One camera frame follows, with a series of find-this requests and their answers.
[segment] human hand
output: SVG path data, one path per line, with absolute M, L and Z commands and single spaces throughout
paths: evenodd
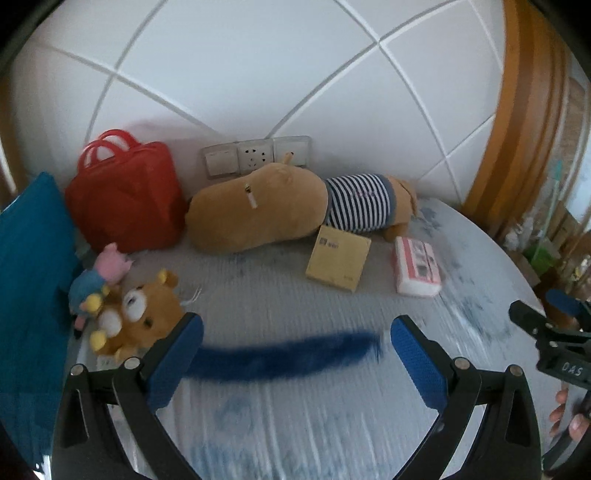
M 550 414 L 550 421 L 555 422 L 555 424 L 550 429 L 551 437 L 554 437 L 558 433 L 560 420 L 562 419 L 564 415 L 564 409 L 566 408 L 566 398 L 568 394 L 569 391 L 566 388 L 564 390 L 560 390 L 556 394 L 556 401 L 560 404 L 560 406 Z M 583 438 L 583 435 L 585 435 L 590 423 L 591 422 L 589 419 L 587 419 L 583 414 L 579 413 L 575 415 L 569 425 L 569 433 L 571 438 L 575 442 L 579 442 L 581 438 Z

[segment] bag handle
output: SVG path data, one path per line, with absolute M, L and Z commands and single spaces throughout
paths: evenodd
M 135 137 L 125 130 L 107 130 L 106 132 L 101 133 L 97 140 L 104 140 L 107 137 L 119 137 L 127 144 L 127 149 L 137 147 L 140 143 L 135 139 Z
M 80 158 L 78 158 L 78 173 L 80 173 L 85 168 L 91 167 L 99 162 L 99 159 L 96 155 L 96 151 L 99 147 L 105 147 L 111 150 L 115 157 L 124 157 L 126 153 L 121 147 L 115 145 L 114 143 L 107 142 L 107 140 L 94 140 L 84 147 Z M 88 153 L 91 150 L 92 155 L 90 156 L 90 163 L 86 165 L 86 159 L 88 158 Z
M 120 138 L 121 140 L 123 140 L 123 142 L 127 145 L 127 150 L 130 150 L 131 148 L 141 145 L 132 134 L 130 134 L 129 132 L 127 132 L 125 130 L 119 130 L 116 128 L 114 128 L 113 130 L 107 130 L 106 132 L 101 133 L 98 136 L 97 140 L 104 140 L 105 138 L 108 138 L 108 137 L 117 137 L 117 138 Z M 99 159 L 97 157 L 97 150 L 98 149 L 95 148 L 91 153 L 90 165 L 94 165 L 95 163 L 97 163 L 99 161 Z

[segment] plush dog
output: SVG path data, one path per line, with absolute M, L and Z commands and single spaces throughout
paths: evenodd
M 123 297 L 116 291 L 105 299 L 98 316 L 99 330 L 90 345 L 98 355 L 114 355 L 118 362 L 150 348 L 165 338 L 184 315 L 173 288 L 175 274 L 161 270 L 155 281 L 130 290 Z
M 324 181 L 289 165 L 291 156 L 198 192 L 185 217 L 193 245 L 209 253 L 240 252 L 302 238 L 323 223 L 350 232 L 382 229 L 388 241 L 405 234 L 417 211 L 408 183 L 383 175 Z

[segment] pink plush toy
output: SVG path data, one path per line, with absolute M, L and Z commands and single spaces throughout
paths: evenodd
M 92 270 L 84 270 L 70 287 L 70 311 L 77 314 L 74 328 L 82 331 L 86 319 L 96 316 L 109 294 L 131 268 L 132 261 L 117 250 L 117 244 L 109 244 L 96 257 Z

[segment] white mattress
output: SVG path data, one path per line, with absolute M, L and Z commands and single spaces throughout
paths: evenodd
M 392 245 L 373 237 L 355 294 L 304 276 L 313 239 L 210 257 L 185 239 L 168 251 L 138 254 L 126 283 L 144 283 L 163 267 L 180 277 L 186 309 L 205 322 L 204 342 L 224 347 L 276 343 L 339 330 L 383 332 L 408 314 L 453 358 L 504 371 L 521 365 L 543 434 L 559 382 L 535 370 L 534 341 L 510 324 L 521 299 L 540 308 L 511 260 L 481 230 L 438 200 L 421 202 L 410 234 L 432 244 L 443 277 L 433 299 L 395 293 Z M 96 368 L 83 343 L 79 360 Z M 446 475 L 457 471 L 482 418 L 479 407 Z M 388 341 L 379 363 L 290 381 L 215 384 L 183 380 L 158 412 L 183 455 L 204 479 L 391 479 L 436 418 Z M 153 476 L 120 412 L 118 432 L 137 471 Z

